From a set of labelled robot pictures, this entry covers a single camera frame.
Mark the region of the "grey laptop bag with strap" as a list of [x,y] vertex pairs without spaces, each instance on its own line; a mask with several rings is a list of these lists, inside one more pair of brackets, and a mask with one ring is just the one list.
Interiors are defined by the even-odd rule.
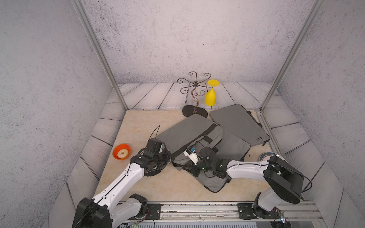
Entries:
[[194,114],[157,136],[172,154],[173,166],[181,170],[191,159],[184,155],[194,147],[198,154],[204,147],[213,148],[222,140],[223,129],[213,121]]

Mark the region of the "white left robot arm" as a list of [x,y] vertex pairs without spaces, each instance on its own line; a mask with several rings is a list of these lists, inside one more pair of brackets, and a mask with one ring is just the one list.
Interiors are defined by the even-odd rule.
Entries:
[[125,221],[146,219],[147,198],[132,194],[120,203],[126,193],[144,176],[155,176],[171,161],[171,153],[144,151],[132,157],[130,164],[106,189],[92,199],[84,198],[77,206],[73,228],[117,228]]

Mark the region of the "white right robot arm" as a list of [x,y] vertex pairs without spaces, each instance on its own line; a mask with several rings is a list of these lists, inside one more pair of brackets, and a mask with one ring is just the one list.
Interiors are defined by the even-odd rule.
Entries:
[[245,162],[219,159],[209,147],[204,147],[199,154],[193,147],[183,153],[190,159],[183,169],[194,177],[211,172],[210,178],[266,181],[269,188],[258,193],[251,206],[250,212],[255,216],[264,217],[283,202],[300,203],[304,176],[278,155],[266,161]]

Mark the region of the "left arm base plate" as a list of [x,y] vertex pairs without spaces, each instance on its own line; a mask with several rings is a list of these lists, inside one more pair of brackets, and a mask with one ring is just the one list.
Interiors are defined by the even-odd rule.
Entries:
[[143,203],[139,213],[135,216],[136,219],[160,220],[161,217],[160,203]]

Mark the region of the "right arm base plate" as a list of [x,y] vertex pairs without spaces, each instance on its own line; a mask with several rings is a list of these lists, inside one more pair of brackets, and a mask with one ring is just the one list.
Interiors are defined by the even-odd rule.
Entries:
[[238,217],[243,220],[251,219],[279,219],[280,215],[276,208],[265,211],[253,203],[238,203]]

